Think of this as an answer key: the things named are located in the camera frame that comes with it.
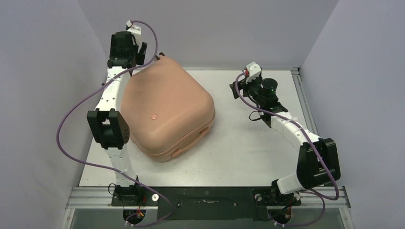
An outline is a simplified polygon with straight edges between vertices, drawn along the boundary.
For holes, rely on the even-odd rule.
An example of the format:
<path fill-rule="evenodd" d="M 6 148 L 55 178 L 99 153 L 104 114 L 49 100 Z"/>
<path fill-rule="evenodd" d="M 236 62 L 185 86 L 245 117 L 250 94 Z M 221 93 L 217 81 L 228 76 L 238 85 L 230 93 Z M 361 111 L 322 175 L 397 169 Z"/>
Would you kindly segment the pink hard-shell suitcase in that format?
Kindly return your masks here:
<path fill-rule="evenodd" d="M 125 86 L 120 112 L 142 153 L 166 162 L 187 151 L 211 129 L 213 97 L 175 60 L 162 54 Z"/>

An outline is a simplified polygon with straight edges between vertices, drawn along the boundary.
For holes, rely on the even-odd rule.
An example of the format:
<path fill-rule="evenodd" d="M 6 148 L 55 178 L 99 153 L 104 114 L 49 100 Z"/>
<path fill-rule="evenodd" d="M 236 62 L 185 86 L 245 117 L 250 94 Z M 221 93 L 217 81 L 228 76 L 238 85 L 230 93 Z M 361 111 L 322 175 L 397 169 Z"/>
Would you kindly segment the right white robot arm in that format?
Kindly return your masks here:
<path fill-rule="evenodd" d="M 300 124 L 276 95 L 277 81 L 258 77 L 250 82 L 236 79 L 230 84 L 235 99 L 250 99 L 251 108 L 259 112 L 260 120 L 280 133 L 298 151 L 295 172 L 272 182 L 270 198 L 276 204 L 284 203 L 290 194 L 332 184 L 337 200 L 336 181 L 341 177 L 337 146 L 331 138 L 322 138 Z"/>

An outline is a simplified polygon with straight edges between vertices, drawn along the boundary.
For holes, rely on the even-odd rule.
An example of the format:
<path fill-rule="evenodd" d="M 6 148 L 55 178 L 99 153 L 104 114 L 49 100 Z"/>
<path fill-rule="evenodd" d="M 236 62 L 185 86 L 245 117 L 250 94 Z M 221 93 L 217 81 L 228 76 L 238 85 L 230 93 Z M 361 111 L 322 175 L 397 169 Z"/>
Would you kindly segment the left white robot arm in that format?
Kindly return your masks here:
<path fill-rule="evenodd" d="M 129 31 L 120 31 L 111 36 L 105 88 L 95 109 L 86 116 L 95 141 L 105 150 L 115 169 L 115 206 L 139 205 L 145 200 L 141 187 L 136 184 L 138 176 L 128 155 L 129 126 L 120 113 L 125 85 L 132 74 L 131 68 L 137 65 L 138 47 L 136 36 Z"/>

